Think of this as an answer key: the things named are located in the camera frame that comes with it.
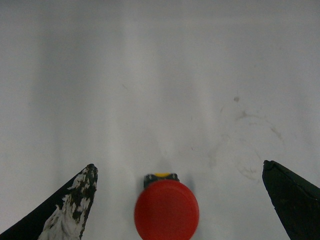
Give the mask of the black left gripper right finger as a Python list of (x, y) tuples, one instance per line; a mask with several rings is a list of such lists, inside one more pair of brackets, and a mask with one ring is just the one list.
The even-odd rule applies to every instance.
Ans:
[(320, 238), (320, 188), (276, 161), (263, 162), (262, 181), (291, 240)]

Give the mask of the paint-stained left gripper left finger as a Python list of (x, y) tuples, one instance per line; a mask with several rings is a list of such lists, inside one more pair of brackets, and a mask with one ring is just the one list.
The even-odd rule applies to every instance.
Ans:
[(2, 240), (80, 240), (97, 191), (98, 169), (87, 165), (33, 211), (0, 234)]

